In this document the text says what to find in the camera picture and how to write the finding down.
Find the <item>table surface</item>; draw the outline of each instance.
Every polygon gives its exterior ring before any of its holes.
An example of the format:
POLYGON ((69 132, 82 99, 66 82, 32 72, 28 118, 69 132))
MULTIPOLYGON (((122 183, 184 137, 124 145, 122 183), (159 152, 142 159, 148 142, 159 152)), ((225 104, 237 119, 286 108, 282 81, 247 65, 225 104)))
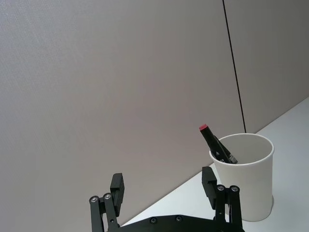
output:
MULTIPOLYGON (((297 232, 309 229, 309 98, 260 130, 275 146, 274 206, 268 218, 243 221, 246 232, 297 232)), ((218 178, 214 164, 210 165, 218 178)), ((201 184, 201 173, 135 216, 125 225, 152 216, 188 215, 213 218, 201 184)))

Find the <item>paper cup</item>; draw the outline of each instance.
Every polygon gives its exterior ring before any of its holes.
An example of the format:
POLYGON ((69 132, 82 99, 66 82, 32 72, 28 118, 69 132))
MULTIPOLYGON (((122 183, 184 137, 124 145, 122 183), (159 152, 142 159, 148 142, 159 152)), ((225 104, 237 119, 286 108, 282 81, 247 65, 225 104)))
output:
POLYGON ((272 208, 273 143, 258 134, 232 134, 220 139, 238 160, 237 164, 218 161, 210 152, 221 183, 240 188, 242 219, 260 221, 268 217, 272 208))

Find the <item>gray wall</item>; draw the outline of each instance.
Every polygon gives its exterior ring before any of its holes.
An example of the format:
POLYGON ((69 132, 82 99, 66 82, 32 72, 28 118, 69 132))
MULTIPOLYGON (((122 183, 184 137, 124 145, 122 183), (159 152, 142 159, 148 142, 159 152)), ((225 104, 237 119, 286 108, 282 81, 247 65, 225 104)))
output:
POLYGON ((309 96, 309 2, 225 1, 247 132, 309 96))
POLYGON ((1 231, 90 231, 123 172, 124 222, 243 132, 220 1, 0 4, 1 231))

